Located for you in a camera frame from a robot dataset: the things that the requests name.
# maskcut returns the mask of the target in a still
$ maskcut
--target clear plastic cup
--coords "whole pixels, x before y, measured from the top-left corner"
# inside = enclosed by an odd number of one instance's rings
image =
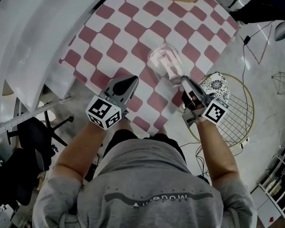
[[[168,79],[171,87],[179,87],[181,77],[186,75],[177,49],[168,43],[149,53],[147,65],[153,69],[158,80],[163,77]]]

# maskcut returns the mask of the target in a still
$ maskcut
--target patterned cloth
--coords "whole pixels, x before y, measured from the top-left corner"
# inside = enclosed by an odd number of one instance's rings
[[[226,78],[221,73],[215,72],[211,74],[200,86],[206,94],[215,93],[216,97],[228,104],[230,90]]]
[[[146,65],[152,49],[167,41],[179,52],[197,82],[219,58],[237,23],[214,0],[106,0],[85,23],[60,60],[99,94],[111,78],[140,79],[127,118],[155,134],[182,104],[182,92],[169,87]]]

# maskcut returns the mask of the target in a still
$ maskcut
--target gray sweatshirt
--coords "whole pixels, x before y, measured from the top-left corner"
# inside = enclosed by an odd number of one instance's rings
[[[257,213],[244,184],[214,188],[193,176],[179,152],[154,140],[119,143],[82,186],[54,177],[42,187],[33,226],[72,228],[256,227]]]

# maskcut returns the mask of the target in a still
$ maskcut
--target floor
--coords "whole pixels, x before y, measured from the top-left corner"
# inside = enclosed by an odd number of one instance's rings
[[[232,0],[217,1],[225,8],[232,2]],[[245,4],[248,1],[241,0],[232,9],[239,9],[242,6],[241,3]],[[228,44],[209,73],[219,71],[241,79],[244,70],[243,39],[247,35],[251,36],[267,24],[268,22],[250,24],[240,28],[234,40]],[[265,171],[272,156],[280,150],[285,140],[285,95],[277,94],[275,84],[271,78],[279,71],[285,72],[285,40],[274,41],[275,27],[278,24],[279,21],[275,21],[257,33],[252,37],[248,47],[245,48],[246,71],[244,83],[252,94],[255,106],[255,120],[248,135],[250,138],[249,143],[244,146],[242,153],[235,158],[241,178],[251,191]],[[232,92],[243,94],[242,86],[238,84],[232,89]],[[67,123],[59,129],[59,135],[66,142],[69,142],[87,123],[88,118],[85,109],[93,96],[91,91],[77,81],[71,88],[70,93],[76,100],[52,110],[57,119],[64,119],[69,115],[75,117],[73,123]],[[47,94],[44,96],[43,101],[46,102],[52,97],[51,94]],[[196,142],[186,128],[180,111],[166,123],[165,128],[168,136],[175,139],[179,145]],[[139,137],[146,136],[146,133],[138,127],[133,126],[133,129]],[[104,141],[104,147],[100,149],[100,152],[104,151],[111,137],[112,131],[109,131]],[[56,146],[59,150],[63,149],[58,143]],[[195,158],[195,151],[199,146],[198,143],[195,143],[182,147],[188,168],[194,175],[201,174]],[[232,147],[231,150],[234,155],[241,152],[241,148],[238,146]]]

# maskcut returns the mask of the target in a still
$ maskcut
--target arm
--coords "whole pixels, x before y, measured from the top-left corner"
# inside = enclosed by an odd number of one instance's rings
[[[105,135],[105,130],[89,122],[62,151],[52,175],[71,177],[82,183]]]
[[[33,210],[36,228],[80,227],[76,215],[69,211],[77,202],[83,178],[105,138],[105,130],[90,123],[59,156],[52,176],[44,183]]]
[[[213,123],[200,119],[197,127],[212,185],[224,204],[221,227],[256,227],[257,211],[230,149]]]
[[[240,179],[236,160],[216,126],[201,119],[197,127],[212,185],[216,187],[229,177]]]

